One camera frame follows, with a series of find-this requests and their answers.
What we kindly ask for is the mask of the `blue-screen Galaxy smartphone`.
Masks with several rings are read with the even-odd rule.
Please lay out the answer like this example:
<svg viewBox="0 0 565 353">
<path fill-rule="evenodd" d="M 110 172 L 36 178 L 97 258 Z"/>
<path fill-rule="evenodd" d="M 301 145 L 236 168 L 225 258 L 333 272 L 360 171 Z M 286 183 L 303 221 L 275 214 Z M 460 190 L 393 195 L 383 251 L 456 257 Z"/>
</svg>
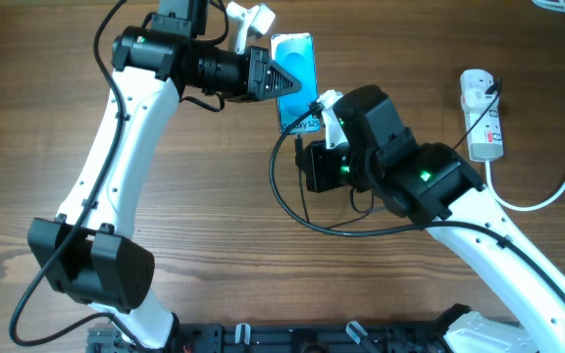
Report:
<svg viewBox="0 0 565 353">
<path fill-rule="evenodd" d="M 318 98 L 314 39 L 308 32 L 279 33 L 270 44 L 274 61 L 291 76 L 288 93 L 277 99 L 280 131 L 284 132 Z"/>
</svg>

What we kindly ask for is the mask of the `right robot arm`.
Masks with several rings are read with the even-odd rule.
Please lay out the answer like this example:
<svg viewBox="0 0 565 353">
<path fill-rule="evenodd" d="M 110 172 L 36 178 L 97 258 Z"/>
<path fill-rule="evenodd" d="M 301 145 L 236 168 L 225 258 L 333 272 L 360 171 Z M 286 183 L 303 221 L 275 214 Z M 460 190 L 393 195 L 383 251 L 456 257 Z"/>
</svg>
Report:
<svg viewBox="0 0 565 353">
<path fill-rule="evenodd" d="M 510 220 L 453 148 L 418 144 L 375 85 L 329 90 L 311 105 L 327 137 L 297 162 L 312 192 L 370 191 L 460 257 L 510 309 L 540 352 L 565 352 L 565 276 Z"/>
</svg>

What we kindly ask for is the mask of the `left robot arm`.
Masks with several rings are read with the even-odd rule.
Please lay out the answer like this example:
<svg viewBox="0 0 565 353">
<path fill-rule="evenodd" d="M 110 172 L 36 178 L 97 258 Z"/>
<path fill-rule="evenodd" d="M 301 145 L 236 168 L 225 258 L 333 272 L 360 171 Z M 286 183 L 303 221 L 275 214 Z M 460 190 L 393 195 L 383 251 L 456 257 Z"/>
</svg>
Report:
<svg viewBox="0 0 565 353">
<path fill-rule="evenodd" d="M 181 349 L 179 320 L 151 287 L 154 257 L 132 237 L 142 184 L 184 90 L 248 103 L 301 87 L 267 49 L 248 44 L 272 26 L 268 6 L 222 4 L 222 39 L 204 36 L 208 9 L 206 1 L 164 1 L 115 39 L 112 63 L 102 68 L 109 100 L 77 182 L 53 220 L 36 219 L 28 230 L 37 279 L 110 320 L 113 349 Z"/>
</svg>

